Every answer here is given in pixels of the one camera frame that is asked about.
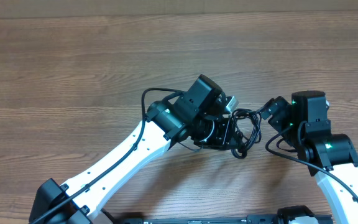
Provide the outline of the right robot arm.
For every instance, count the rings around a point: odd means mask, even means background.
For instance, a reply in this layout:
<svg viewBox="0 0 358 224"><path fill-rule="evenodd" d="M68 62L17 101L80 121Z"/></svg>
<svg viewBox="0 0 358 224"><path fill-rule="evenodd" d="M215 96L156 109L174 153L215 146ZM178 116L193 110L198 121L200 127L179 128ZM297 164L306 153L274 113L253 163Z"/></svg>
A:
<svg viewBox="0 0 358 224"><path fill-rule="evenodd" d="M293 147L297 156L276 156L304 164L315 178L336 223L358 223L358 154L346 134L333 134L329 102L318 90L292 93L291 101L279 96L262 109L277 131L275 139Z"/></svg>

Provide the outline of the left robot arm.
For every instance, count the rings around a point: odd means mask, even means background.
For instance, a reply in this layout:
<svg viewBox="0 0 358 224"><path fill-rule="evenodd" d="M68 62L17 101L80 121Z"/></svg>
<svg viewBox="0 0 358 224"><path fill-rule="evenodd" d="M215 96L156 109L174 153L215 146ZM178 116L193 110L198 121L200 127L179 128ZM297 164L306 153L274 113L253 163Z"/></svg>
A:
<svg viewBox="0 0 358 224"><path fill-rule="evenodd" d="M62 184L48 179L37 190L29 223L94 223L110 198L143 166L175 144L192 138L201 148L225 146L223 131L238 106L219 85L200 75L187 90L161 88L168 95L149 107L128 137L111 152Z"/></svg>

